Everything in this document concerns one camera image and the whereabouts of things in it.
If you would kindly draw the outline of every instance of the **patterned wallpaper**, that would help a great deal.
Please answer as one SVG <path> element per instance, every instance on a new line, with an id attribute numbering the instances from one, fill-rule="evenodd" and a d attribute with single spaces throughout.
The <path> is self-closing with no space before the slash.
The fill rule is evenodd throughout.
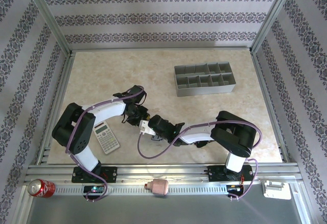
<path id="1" fill-rule="evenodd" d="M 0 28 L 0 223 L 10 223 L 65 57 L 32 0 L 0 0 Z"/>
<path id="2" fill-rule="evenodd" d="M 45 0 L 72 49 L 250 46 L 274 0 Z"/>
<path id="3" fill-rule="evenodd" d="M 286 0 L 257 58 L 292 160 L 327 223 L 327 0 Z"/>

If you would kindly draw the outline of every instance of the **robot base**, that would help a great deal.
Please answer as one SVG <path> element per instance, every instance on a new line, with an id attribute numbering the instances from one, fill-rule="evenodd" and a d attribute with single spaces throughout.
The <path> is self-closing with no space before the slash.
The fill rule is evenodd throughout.
<path id="1" fill-rule="evenodd" d="M 99 176 L 105 179 L 107 183 L 116 183 L 117 167 L 102 166 Z M 75 167 L 73 170 L 72 183 L 103 183 L 103 182 L 98 178 L 89 175 L 80 167 Z"/>
<path id="2" fill-rule="evenodd" d="M 252 167 L 250 165 L 243 165 L 239 173 L 226 169 L 224 165 L 208 166 L 209 182 L 235 182 L 241 181 L 241 175 L 244 176 L 244 181 L 251 181 L 253 179 Z"/>

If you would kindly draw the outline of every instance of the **gray metal floor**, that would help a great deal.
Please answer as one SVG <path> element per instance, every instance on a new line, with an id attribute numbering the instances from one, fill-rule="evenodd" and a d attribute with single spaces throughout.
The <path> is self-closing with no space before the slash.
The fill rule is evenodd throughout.
<path id="1" fill-rule="evenodd" d="M 265 198 L 254 185 L 239 202 L 225 195 L 111 196 L 87 203 L 82 196 L 34 198 L 28 223 L 301 223 L 291 200 Z"/>

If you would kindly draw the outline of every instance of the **white object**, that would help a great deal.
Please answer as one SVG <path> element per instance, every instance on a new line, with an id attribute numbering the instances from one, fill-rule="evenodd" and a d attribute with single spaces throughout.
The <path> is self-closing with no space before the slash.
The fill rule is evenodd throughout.
<path id="1" fill-rule="evenodd" d="M 183 125 L 180 131 L 183 131 L 187 127 L 189 127 L 189 125 Z M 180 138 L 187 144 L 192 144 L 197 141 L 214 141 L 214 139 L 210 136 L 211 130 L 212 127 L 192 128 L 186 131 L 186 133 L 184 133 Z"/>
<path id="2" fill-rule="evenodd" d="M 92 171 L 98 164 L 98 159 L 93 155 L 89 146 L 86 146 L 84 150 L 76 154 L 75 157 L 88 171 Z"/>
<path id="3" fill-rule="evenodd" d="M 93 132 L 96 134 L 96 137 L 105 154 L 109 154 L 120 148 L 116 137 L 113 135 L 106 121 L 96 125 L 93 128 Z"/>
<path id="4" fill-rule="evenodd" d="M 287 199 L 292 198 L 288 183 L 265 181 L 262 182 L 264 196 L 270 198 Z"/>
<path id="5" fill-rule="evenodd" d="M 228 153 L 226 160 L 226 168 L 234 172 L 240 172 L 242 170 L 245 158 L 236 156 L 232 153 Z"/>
<path id="6" fill-rule="evenodd" d="M 83 105 L 82 108 L 85 110 L 89 108 L 91 105 Z M 124 113 L 126 104 L 123 101 L 116 101 L 114 103 L 110 103 L 107 105 L 103 105 L 93 110 L 89 111 L 89 113 L 93 113 L 96 117 L 94 125 L 101 123 L 109 118 L 114 116 L 120 116 Z"/>
<path id="7" fill-rule="evenodd" d="M 141 120 L 139 123 L 139 128 L 141 129 L 142 134 L 149 134 L 155 136 L 155 132 L 152 130 L 152 128 L 149 127 L 149 121 Z"/>

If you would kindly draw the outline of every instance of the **gray divider tray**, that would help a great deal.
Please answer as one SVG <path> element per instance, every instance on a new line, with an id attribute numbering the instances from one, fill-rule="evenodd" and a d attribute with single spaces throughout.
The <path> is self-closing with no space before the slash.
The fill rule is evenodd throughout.
<path id="1" fill-rule="evenodd" d="M 236 84 L 229 62 L 177 65 L 174 68 L 178 97 L 229 93 Z"/>

